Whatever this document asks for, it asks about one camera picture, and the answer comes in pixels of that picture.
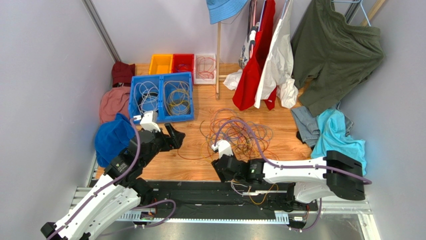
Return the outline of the red small bin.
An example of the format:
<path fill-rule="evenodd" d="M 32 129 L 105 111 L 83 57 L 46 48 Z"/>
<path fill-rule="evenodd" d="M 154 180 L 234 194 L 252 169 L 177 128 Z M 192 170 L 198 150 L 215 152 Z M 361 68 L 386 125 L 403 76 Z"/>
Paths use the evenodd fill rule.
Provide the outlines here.
<path fill-rule="evenodd" d="M 172 73 L 189 72 L 194 73 L 194 54 L 173 54 L 172 57 Z"/>

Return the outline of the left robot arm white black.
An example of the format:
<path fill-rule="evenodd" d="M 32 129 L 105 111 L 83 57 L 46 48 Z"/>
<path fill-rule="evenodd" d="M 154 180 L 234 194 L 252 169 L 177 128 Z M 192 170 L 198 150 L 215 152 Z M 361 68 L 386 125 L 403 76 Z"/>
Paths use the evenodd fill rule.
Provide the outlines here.
<path fill-rule="evenodd" d="M 130 210 L 172 204 L 172 211 L 158 224 L 171 218 L 177 209 L 172 199 L 155 201 L 153 188 L 140 178 L 143 169 L 160 152 L 178 150 L 185 133 L 166 123 L 167 133 L 156 123 L 144 123 L 142 130 L 106 167 L 90 192 L 63 218 L 47 222 L 41 232 L 48 240 L 95 240 L 101 232 Z"/>

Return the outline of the white printed shirt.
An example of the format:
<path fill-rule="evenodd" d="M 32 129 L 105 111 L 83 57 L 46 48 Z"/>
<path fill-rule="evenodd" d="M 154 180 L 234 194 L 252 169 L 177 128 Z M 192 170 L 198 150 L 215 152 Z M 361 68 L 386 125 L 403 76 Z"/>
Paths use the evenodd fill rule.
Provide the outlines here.
<path fill-rule="evenodd" d="M 249 31 L 247 38 L 242 46 L 241 55 L 238 59 L 238 66 L 240 69 L 237 72 L 228 74 L 223 82 L 223 84 L 231 91 L 236 90 L 241 79 L 243 69 L 245 68 L 250 59 L 250 36 L 252 36 L 252 40 L 254 40 L 255 37 L 255 34 L 252 34 L 252 32 L 253 30 Z"/>

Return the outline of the cyan cloth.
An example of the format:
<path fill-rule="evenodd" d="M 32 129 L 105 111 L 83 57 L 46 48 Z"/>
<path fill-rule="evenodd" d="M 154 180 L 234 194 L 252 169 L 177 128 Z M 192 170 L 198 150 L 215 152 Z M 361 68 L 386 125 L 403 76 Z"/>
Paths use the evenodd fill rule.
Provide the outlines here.
<path fill-rule="evenodd" d="M 312 150 L 311 157 L 324 157 L 327 151 L 338 151 L 361 163 L 362 174 L 367 174 L 365 144 L 363 139 L 354 139 L 347 135 L 345 115 L 338 109 L 327 109 L 316 117 L 319 138 Z"/>

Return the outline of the pink cloth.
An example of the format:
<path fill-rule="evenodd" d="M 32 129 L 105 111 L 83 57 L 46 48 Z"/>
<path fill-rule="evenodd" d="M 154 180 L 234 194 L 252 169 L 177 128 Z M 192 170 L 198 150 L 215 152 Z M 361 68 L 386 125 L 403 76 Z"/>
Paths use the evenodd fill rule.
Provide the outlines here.
<path fill-rule="evenodd" d="M 128 86 L 113 87 L 103 95 L 98 112 L 101 124 L 113 121 L 117 113 L 130 119 L 128 110 L 130 90 Z"/>

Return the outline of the yellow small bin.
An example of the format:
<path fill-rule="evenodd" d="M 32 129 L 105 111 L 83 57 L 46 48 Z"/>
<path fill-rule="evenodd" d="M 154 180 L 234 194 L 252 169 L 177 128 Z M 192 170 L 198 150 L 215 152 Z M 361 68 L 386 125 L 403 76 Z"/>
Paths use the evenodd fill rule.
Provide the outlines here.
<path fill-rule="evenodd" d="M 170 74 L 172 72 L 172 54 L 153 54 L 151 57 L 148 74 Z"/>

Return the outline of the blue bucket hat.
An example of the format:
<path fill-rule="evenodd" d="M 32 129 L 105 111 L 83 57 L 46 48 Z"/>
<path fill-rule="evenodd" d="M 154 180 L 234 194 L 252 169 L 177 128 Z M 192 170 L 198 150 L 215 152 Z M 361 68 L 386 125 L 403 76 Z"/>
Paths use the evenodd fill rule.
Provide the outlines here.
<path fill-rule="evenodd" d="M 248 0 L 206 0 L 211 25 L 237 15 Z"/>

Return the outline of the pink tank top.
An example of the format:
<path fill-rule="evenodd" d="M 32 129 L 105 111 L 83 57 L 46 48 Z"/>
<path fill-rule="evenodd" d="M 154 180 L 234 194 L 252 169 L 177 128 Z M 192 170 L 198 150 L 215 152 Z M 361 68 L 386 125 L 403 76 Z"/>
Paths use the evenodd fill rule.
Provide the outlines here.
<path fill-rule="evenodd" d="M 282 107 L 291 109 L 297 103 L 299 94 L 292 77 L 294 57 L 291 46 L 291 14 L 293 1 L 287 0 L 278 20 L 269 52 L 260 76 L 260 82 L 254 98 L 254 107 L 259 108 L 261 101 L 270 104 L 268 109 L 275 107 L 279 98 Z"/>

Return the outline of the blue double bin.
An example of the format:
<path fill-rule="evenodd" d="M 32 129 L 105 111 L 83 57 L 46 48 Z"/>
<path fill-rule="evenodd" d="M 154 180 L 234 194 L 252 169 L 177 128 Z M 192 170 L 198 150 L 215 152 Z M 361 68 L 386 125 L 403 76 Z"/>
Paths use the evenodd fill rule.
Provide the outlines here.
<path fill-rule="evenodd" d="M 129 115 L 133 117 L 147 111 L 157 112 L 158 123 L 193 121 L 195 107 L 192 74 L 178 72 L 133 76 Z"/>

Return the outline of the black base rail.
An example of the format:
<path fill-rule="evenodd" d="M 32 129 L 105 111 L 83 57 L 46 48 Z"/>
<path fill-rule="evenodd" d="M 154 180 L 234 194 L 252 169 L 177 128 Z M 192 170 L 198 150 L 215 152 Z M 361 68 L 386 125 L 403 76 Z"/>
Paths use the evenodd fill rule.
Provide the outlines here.
<path fill-rule="evenodd" d="M 218 181 L 145 181 L 114 183 L 134 190 L 140 201 L 130 211 L 136 222 L 144 220 L 270 221 L 277 212 L 317 212 L 319 201 L 298 203 L 291 185 L 230 183 Z"/>

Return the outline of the dark red cloth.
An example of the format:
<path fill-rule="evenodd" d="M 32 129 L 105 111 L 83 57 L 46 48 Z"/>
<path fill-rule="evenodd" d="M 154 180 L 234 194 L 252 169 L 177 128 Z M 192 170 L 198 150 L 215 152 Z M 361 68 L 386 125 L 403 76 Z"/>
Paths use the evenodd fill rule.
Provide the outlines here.
<path fill-rule="evenodd" d="M 112 87 L 130 87 L 133 76 L 136 75 L 136 65 L 116 61 L 111 70 Z"/>

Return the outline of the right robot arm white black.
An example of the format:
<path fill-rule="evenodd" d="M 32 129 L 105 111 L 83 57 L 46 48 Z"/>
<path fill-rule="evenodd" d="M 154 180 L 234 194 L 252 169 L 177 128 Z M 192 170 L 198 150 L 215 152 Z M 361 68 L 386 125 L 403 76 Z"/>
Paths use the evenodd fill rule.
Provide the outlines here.
<path fill-rule="evenodd" d="M 289 183 L 290 200 L 299 203 L 307 204 L 330 196 L 348 201 L 366 198 L 368 181 L 363 176 L 362 164 L 335 150 L 327 151 L 325 156 L 294 161 L 261 158 L 242 161 L 223 153 L 211 164 L 221 182 Z"/>

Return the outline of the grey cloth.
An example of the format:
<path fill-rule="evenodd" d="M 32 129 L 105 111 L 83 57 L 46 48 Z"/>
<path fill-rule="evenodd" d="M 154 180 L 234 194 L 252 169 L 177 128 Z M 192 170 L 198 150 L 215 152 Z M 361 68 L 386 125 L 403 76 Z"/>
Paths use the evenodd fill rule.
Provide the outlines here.
<path fill-rule="evenodd" d="M 340 102 L 330 107 L 329 109 L 340 110 Z M 296 136 L 298 139 L 307 144 L 309 147 L 314 147 L 320 136 L 320 130 L 317 124 L 317 119 L 314 117 L 307 107 L 301 106 L 291 110 L 292 117 L 298 128 Z M 345 115 L 346 134 L 350 135 L 354 123 Z"/>

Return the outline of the olive green shirt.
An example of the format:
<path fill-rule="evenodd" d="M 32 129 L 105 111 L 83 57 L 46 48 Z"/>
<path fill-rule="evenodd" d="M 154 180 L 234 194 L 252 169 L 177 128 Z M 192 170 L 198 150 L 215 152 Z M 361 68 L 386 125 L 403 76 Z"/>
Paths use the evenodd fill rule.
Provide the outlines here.
<path fill-rule="evenodd" d="M 299 101 L 316 117 L 336 105 L 381 64 L 381 30 L 347 24 L 330 0 L 312 0 L 291 40 Z"/>

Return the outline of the wooden rack pole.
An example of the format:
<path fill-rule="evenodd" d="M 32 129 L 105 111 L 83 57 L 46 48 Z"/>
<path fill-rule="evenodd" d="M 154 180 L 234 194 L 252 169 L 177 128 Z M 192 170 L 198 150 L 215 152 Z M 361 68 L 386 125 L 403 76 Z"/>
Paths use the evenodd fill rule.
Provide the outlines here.
<path fill-rule="evenodd" d="M 216 41 L 216 83 L 215 83 L 215 99 L 220 100 L 220 54 L 221 54 L 221 29 L 222 24 L 217 23 L 217 41 Z"/>

